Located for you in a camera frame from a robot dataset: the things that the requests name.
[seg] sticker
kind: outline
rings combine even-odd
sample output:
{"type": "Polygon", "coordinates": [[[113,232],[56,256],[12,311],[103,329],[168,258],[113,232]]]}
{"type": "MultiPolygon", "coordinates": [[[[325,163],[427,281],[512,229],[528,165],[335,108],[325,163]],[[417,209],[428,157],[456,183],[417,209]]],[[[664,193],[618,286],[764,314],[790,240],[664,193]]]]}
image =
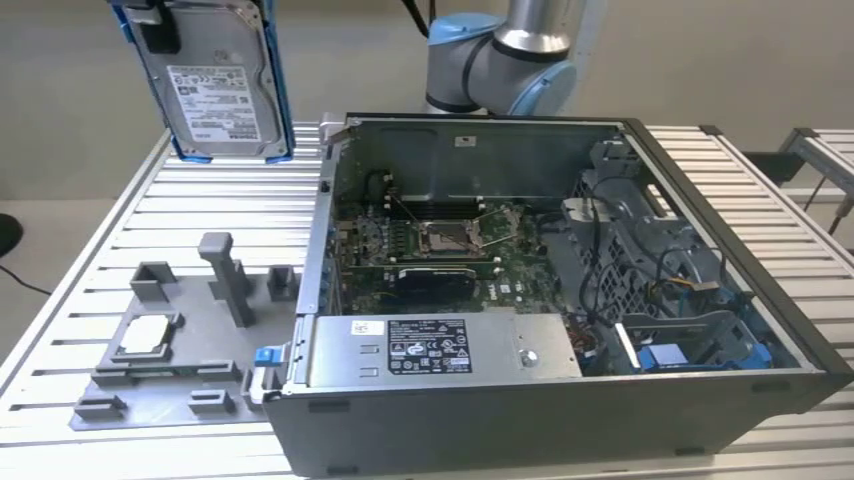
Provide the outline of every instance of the sticker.
{"type": "Polygon", "coordinates": [[[351,335],[384,335],[385,322],[379,320],[353,320],[349,326],[351,335]]]}
{"type": "Polygon", "coordinates": [[[257,142],[257,118],[243,67],[167,67],[192,139],[257,142]]]}
{"type": "Polygon", "coordinates": [[[455,147],[476,147],[478,137],[475,136],[454,137],[454,146],[455,147]]]}
{"type": "Polygon", "coordinates": [[[466,321],[391,320],[388,371],[395,375],[471,373],[466,321]]]}

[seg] gray wall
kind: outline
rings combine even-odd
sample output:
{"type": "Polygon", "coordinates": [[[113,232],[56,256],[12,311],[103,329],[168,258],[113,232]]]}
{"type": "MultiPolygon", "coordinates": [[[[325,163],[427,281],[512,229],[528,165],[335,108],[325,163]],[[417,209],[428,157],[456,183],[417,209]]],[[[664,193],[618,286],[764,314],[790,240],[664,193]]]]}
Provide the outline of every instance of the gray wall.
{"type": "MultiPolygon", "coordinates": [[[[420,108],[425,45],[397,0],[279,5],[297,118],[420,108]]],[[[747,148],[794,125],[854,127],[851,18],[850,0],[608,0],[574,113],[715,123],[747,148]]],[[[0,42],[0,198],[116,195],[161,127],[103,1],[2,2],[0,42]]]]}
{"type": "Polygon", "coordinates": [[[743,149],[854,128],[852,19],[850,0],[608,0],[575,113],[715,124],[743,149]]]}

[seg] gray post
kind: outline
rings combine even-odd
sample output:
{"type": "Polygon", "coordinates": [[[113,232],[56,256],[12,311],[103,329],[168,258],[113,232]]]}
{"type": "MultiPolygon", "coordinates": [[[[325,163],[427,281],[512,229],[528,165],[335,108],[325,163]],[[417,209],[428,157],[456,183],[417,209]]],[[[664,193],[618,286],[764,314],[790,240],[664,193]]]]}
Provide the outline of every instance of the gray post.
{"type": "Polygon", "coordinates": [[[255,323],[255,314],[245,301],[245,276],[235,268],[231,259],[231,246],[233,239],[227,232],[208,232],[199,242],[199,256],[211,263],[219,292],[225,299],[231,318],[239,328],[245,328],[255,323]]]}

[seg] hard drive label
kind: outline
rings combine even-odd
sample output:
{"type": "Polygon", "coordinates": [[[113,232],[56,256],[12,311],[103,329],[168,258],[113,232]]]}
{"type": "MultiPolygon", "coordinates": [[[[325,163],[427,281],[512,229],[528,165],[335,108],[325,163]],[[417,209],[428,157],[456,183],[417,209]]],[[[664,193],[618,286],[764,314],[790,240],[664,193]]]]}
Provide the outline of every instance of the hard drive label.
{"type": "Polygon", "coordinates": [[[257,142],[257,117],[244,68],[169,65],[167,69],[192,139],[257,142]]]}

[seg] metal rail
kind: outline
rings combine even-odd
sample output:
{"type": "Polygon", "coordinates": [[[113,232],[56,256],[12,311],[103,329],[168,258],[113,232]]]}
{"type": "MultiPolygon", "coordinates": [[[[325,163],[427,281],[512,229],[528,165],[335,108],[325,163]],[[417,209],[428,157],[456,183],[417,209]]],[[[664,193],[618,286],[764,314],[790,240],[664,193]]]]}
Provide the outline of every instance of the metal rail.
{"type": "Polygon", "coordinates": [[[780,150],[800,158],[854,197],[854,130],[796,128],[780,150]]]}
{"type": "MultiPolygon", "coordinates": [[[[205,230],[223,229],[232,232],[233,255],[248,270],[301,264],[320,151],[316,125],[299,124],[296,131],[296,159],[276,166],[241,159],[189,165],[169,156],[165,142],[155,148],[0,371],[0,380],[8,377],[0,396],[0,477],[83,472],[87,478],[109,479],[293,478],[265,423],[89,432],[75,432],[67,424],[88,370],[131,299],[125,285],[140,261],[168,260],[180,275],[209,273],[193,254],[195,245],[205,230]]],[[[851,257],[726,138],[695,127],[651,131],[798,306],[854,362],[851,257]]],[[[848,387],[811,412],[767,420],[714,457],[417,478],[788,480],[850,478],[852,471],[848,387]]]]}

